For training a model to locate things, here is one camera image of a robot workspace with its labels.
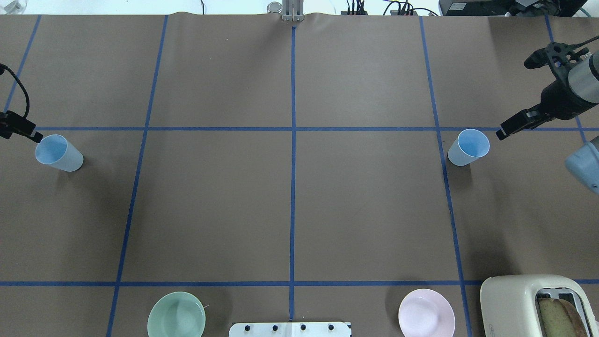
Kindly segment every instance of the green bowl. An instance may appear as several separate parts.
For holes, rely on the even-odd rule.
[[[161,298],[148,317],[150,337],[200,337],[206,325],[204,306],[184,291]]]

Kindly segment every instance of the white bracket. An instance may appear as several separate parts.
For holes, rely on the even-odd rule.
[[[283,21],[304,21],[304,0],[283,0]]]
[[[352,337],[352,324],[344,322],[236,323],[229,337]]]

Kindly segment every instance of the bowl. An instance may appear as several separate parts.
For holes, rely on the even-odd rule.
[[[148,317],[148,336],[200,337],[205,325],[202,303],[194,295],[178,291],[156,302]]]
[[[449,302],[440,293],[417,289],[401,301],[397,314],[406,337],[452,337],[455,316]]]

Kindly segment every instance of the white background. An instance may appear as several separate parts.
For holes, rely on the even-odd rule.
[[[204,0],[206,14],[262,14],[273,0]],[[439,14],[438,0],[411,0]],[[381,15],[389,3],[366,0],[369,15]],[[599,17],[599,1],[588,0],[584,9]],[[304,13],[340,14],[347,10],[345,0],[304,0]],[[201,14],[199,0],[29,0],[25,14],[172,14],[178,11]],[[580,11],[576,16],[585,16]]]

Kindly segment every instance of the bread slice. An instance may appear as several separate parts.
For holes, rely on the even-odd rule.
[[[588,337],[576,308],[562,299],[538,299],[547,337]]]

